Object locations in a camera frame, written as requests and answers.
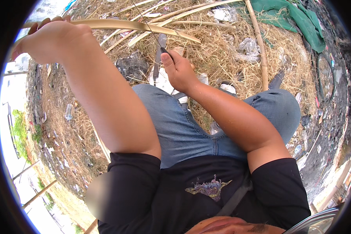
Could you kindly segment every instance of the shoulder strap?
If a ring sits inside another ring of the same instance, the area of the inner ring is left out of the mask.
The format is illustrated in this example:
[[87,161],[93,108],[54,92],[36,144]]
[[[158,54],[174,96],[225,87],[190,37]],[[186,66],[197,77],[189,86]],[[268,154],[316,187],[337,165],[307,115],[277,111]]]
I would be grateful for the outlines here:
[[250,171],[248,170],[246,176],[244,177],[242,185],[235,191],[235,193],[231,196],[223,208],[216,214],[216,216],[230,216],[233,210],[241,202],[247,191],[253,190],[252,181],[249,175]]

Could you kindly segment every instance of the black shirt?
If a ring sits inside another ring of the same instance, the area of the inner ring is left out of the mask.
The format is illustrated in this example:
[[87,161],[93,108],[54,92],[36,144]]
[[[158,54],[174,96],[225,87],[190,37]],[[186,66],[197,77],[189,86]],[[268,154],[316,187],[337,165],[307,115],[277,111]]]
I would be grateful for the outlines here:
[[[110,215],[114,225],[98,222],[107,233],[185,233],[215,216],[243,182],[247,162],[202,156],[160,170],[160,160],[139,153],[112,153]],[[231,216],[249,223],[289,229],[311,212],[296,162],[283,158],[251,175],[248,191]]]

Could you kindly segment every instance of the sky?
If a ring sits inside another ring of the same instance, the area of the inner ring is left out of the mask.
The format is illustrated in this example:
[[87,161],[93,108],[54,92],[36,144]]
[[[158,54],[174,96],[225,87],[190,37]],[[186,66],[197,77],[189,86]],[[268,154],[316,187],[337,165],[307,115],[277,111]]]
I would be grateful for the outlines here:
[[[70,0],[43,0],[40,1],[34,8],[34,12],[29,16],[30,21],[42,21],[43,19],[50,17],[53,18],[60,15]],[[17,38],[21,38],[27,32],[20,31]],[[26,66],[26,57],[28,54],[24,54],[16,59],[15,62],[7,63],[4,72],[11,70],[12,72],[20,72],[20,69]],[[26,74],[4,76],[2,86],[0,90],[0,142],[2,146],[3,156],[5,164],[8,168],[9,174],[13,177],[20,173],[24,167],[28,167],[25,159],[17,158],[15,149],[13,147],[12,139],[10,137],[10,130],[8,125],[8,104],[11,107],[11,111],[17,109],[20,111],[25,110],[26,103]],[[17,178],[14,181],[15,187],[20,197],[20,202],[25,204],[33,196],[35,191],[29,185],[30,180],[38,191],[41,189],[38,187],[37,175],[34,169],[30,169],[23,173],[21,178]],[[72,226],[72,221],[66,215],[61,214],[57,206],[54,206],[52,213],[59,219],[61,225],[64,225],[62,231],[52,219],[47,209],[44,207],[43,199],[37,198],[24,210],[28,213],[29,219],[33,222],[34,226],[40,233],[75,233],[75,229]]]

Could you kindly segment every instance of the mouth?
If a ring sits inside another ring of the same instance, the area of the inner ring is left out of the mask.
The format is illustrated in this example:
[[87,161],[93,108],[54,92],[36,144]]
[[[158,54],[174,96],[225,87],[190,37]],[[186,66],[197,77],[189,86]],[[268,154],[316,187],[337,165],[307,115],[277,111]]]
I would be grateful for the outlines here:
[[224,218],[224,219],[219,219],[214,222],[211,222],[207,226],[205,226],[200,233],[204,233],[207,231],[211,231],[213,229],[214,231],[217,231],[217,227],[221,226],[221,228],[226,227],[227,224],[234,224],[234,223],[247,223],[241,218],[237,217],[229,217],[229,218]]

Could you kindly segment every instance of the man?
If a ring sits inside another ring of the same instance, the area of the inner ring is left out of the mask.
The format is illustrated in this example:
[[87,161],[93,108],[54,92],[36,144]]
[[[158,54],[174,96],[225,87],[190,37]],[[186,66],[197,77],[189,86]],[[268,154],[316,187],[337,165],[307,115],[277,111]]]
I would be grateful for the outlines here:
[[62,64],[115,152],[103,174],[110,182],[100,233],[282,233],[310,215],[285,147],[300,121],[289,92],[272,89],[241,101],[231,87],[228,94],[199,82],[176,52],[169,51],[174,61],[162,54],[172,86],[221,128],[209,135],[178,99],[150,85],[131,88],[91,29],[69,21],[34,25],[12,58],[27,52],[37,63]]

